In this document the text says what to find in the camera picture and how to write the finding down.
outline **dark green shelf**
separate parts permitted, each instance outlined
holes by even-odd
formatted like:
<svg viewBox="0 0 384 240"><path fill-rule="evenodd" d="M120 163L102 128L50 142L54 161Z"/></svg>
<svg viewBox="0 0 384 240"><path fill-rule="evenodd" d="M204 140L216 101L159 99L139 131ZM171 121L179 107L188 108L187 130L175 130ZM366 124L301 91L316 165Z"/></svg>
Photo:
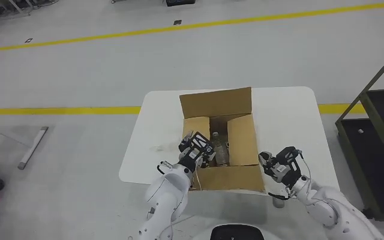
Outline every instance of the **dark green shelf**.
<svg viewBox="0 0 384 240"><path fill-rule="evenodd" d="M384 221L384 90L370 90L384 67L336 121L341 148L359 189L366 213ZM344 119L361 102L369 118Z"/></svg>
<svg viewBox="0 0 384 240"><path fill-rule="evenodd" d="M364 92L360 95L360 102L384 143L384 90Z"/></svg>
<svg viewBox="0 0 384 240"><path fill-rule="evenodd" d="M365 208L384 220L384 143L368 119L344 119L337 124L340 143Z"/></svg>

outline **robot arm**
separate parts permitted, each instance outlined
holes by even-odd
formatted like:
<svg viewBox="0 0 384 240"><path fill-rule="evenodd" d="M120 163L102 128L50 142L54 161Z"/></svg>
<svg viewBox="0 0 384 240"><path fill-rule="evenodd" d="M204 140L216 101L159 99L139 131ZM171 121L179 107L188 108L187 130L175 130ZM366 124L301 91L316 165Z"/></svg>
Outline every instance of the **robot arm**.
<svg viewBox="0 0 384 240"><path fill-rule="evenodd" d="M299 155L302 158L301 151L292 146L284 148L276 157L269 152L259 154L264 172L276 182L283 183L288 192L288 197L269 195L281 200L297 198L305 205L308 213L323 225L329 239L384 239L340 191L332 187L322 187L313 179L301 175L296 162Z"/></svg>
<svg viewBox="0 0 384 240"><path fill-rule="evenodd" d="M139 230L139 240L171 240L172 223L180 217L188 202L188 191L197 167L206 167L215 156L212 143L199 132L190 132L179 145L179 162L164 161L157 166L163 174L146 191L150 219ZM168 168L165 173L160 166Z"/></svg>

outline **floor marking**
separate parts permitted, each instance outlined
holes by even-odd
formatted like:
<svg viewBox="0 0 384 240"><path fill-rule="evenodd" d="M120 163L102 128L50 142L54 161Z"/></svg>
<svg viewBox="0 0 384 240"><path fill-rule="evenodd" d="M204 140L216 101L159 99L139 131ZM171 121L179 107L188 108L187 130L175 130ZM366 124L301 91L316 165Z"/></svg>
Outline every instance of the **floor marking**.
<svg viewBox="0 0 384 240"><path fill-rule="evenodd" d="M384 8L384 2L377 3L377 4L352 6L352 7L338 7L338 8L331 8L331 9L325 9L325 10L303 11L299 13L287 13L287 14L279 14L279 15L271 15L271 16L249 17L245 19L230 19L230 20L222 20L222 21L215 21L215 22L195 23L195 24L189 24L189 25L177 25L177 26L169 26L165 28L152 28L152 29L145 29L145 30L138 30L138 31L131 31L131 32L120 32L116 34L104 34L104 35L96 35L96 36L90 36L90 37L64 39L64 40L58 40L58 41L47 41L42 43L4 46L4 47L0 47L0 51L13 50L13 49L25 49L30 47L43 47L43 46L68 44L68 43L78 43L83 41L92 41L92 40L99 40L99 39L106 39L106 38L118 38L118 37L127 37L127 36L135 36L135 35L154 34L159 32L181 31L181 30L194 29L194 28L207 28L211 26L232 25L232 24L241 24L241 23L250 23L250 22L265 22L265 21L283 20L283 19L295 19L299 17L312 17L312 16L346 13L351 11L380 9L380 8Z"/></svg>
<svg viewBox="0 0 384 240"><path fill-rule="evenodd" d="M349 104L319 104L320 114L342 114ZM30 109L0 109L0 115L136 115L139 106L127 107L53 107ZM351 113L365 113L361 104L357 104Z"/></svg>
<svg viewBox="0 0 384 240"><path fill-rule="evenodd" d="M349 104L318 104L320 114L342 114ZM362 114L365 110L361 104L356 104L350 113Z"/></svg>
<svg viewBox="0 0 384 240"><path fill-rule="evenodd" d="M113 115L139 114L141 107L53 107L0 109L0 115Z"/></svg>

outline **metal frame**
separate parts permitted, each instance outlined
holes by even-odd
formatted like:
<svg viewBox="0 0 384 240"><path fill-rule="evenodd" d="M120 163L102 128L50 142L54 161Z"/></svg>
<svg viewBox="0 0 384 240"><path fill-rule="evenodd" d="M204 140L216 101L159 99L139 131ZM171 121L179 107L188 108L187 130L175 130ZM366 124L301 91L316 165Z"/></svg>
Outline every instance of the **metal frame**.
<svg viewBox="0 0 384 240"><path fill-rule="evenodd" d="M384 74L384 67L380 69L380 71L372 78L372 80L368 83L368 85L360 92L360 94L354 99L354 101L349 105L349 107L341 114L341 116L337 119L335 125L338 130L339 141L341 148L346 156L347 163L349 165L350 171L355 179L356 186L358 187L361 197L363 199L365 207L368 207L375 219L384 220L384 212L381 211L380 206L375 199L373 192L368 184L367 179L361 169L358 158L353 150L352 144L347 136L347 133L342 125L342 120L348 121L348 119L344 119L347 114L352 110L352 108L360 101L364 106L365 111L368 114L369 119L375 127L375 130L379 134L382 142L384 143L384 122L381 119L379 113L373 106L373 103L369 99L367 92L368 90L377 82L377 80Z"/></svg>
<svg viewBox="0 0 384 240"><path fill-rule="evenodd" d="M31 4L31 2L29 0L25 0L26 3L29 5L29 7L28 8L24 8L24 9L19 8L19 6L17 6L17 4L13 0L8 0L8 1L12 4L12 6L15 7L15 9L19 13L11 12L11 13L9 13L6 16L0 17L0 19L13 19L15 17L30 16L31 15L30 12L34 9L33 5ZM4 9L7 9L3 4L1 4L0 7L4 8Z"/></svg>

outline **cable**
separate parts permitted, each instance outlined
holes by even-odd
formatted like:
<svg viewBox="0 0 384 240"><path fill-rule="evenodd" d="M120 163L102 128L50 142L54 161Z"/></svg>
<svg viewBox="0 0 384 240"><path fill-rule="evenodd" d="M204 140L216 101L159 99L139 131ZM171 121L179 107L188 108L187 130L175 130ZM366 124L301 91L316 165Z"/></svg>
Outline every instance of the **cable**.
<svg viewBox="0 0 384 240"><path fill-rule="evenodd" d="M197 174L197 165L199 162L196 163L196 166L194 168L194 172L196 173L197 182L199 183L200 191L202 191L202 185L200 184L199 174Z"/></svg>
<svg viewBox="0 0 384 240"><path fill-rule="evenodd" d="M173 223L171 223L170 225L168 225L163 231L161 231L161 233L159 234L159 236L161 236L161 234L163 234L163 232L164 232L168 227L171 227L171 226L173 226L173 225L179 224L179 223L181 223L182 221L188 220L188 219L190 219L191 217L194 217L194 216L195 216L195 215L192 215L192 216L186 217L186 218L183 219L183 220L180 220L180 221L174 221Z"/></svg>
<svg viewBox="0 0 384 240"><path fill-rule="evenodd" d="M161 171L161 169L160 169L160 165L157 165L157 170L161 173L161 174L163 174L164 175L164 172L163 171Z"/></svg>
<svg viewBox="0 0 384 240"><path fill-rule="evenodd" d="M305 163L305 165L306 165L306 167L307 167L307 169L308 169L308 172L310 173L310 183L309 183L309 186L308 186L308 188L307 188L307 199L308 199L308 195L309 195L309 193L310 193L310 188L312 187L312 174L311 174L311 169L310 169L310 167L308 167L307 162L304 160L304 157L302 156L302 153L299 153L299 154L300 154L300 157L301 157L302 161Z"/></svg>

